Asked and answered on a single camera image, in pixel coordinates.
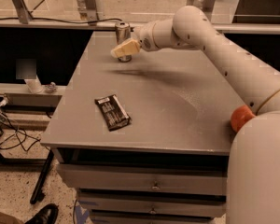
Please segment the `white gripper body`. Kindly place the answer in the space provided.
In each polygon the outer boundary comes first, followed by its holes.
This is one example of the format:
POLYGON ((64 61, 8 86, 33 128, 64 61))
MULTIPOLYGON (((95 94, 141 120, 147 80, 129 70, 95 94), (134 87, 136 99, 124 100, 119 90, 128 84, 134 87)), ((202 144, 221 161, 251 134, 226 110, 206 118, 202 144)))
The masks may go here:
POLYGON ((134 35, 145 51, 157 51, 158 46, 158 31, 155 21, 143 24, 133 28, 134 35))

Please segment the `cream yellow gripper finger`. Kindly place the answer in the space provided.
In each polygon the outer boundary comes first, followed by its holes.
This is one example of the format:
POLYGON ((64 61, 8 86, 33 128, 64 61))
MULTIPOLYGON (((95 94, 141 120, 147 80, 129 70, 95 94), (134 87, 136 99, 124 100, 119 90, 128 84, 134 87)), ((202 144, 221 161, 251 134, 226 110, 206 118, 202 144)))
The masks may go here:
POLYGON ((119 58, 128 55, 134 55, 140 51, 141 45, 140 43, 133 38, 128 38, 124 42, 119 45, 116 45, 111 50, 111 55, 114 58, 119 58))

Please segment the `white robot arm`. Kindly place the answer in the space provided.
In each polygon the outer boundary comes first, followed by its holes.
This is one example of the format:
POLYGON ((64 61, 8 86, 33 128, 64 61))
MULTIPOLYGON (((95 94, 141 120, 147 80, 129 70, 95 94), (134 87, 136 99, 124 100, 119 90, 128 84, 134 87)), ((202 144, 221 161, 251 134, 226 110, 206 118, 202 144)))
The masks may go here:
POLYGON ((200 49, 254 117, 241 122, 227 180, 227 224, 280 224, 280 72, 216 31, 197 7, 135 29, 112 49, 118 58, 140 50, 200 49))

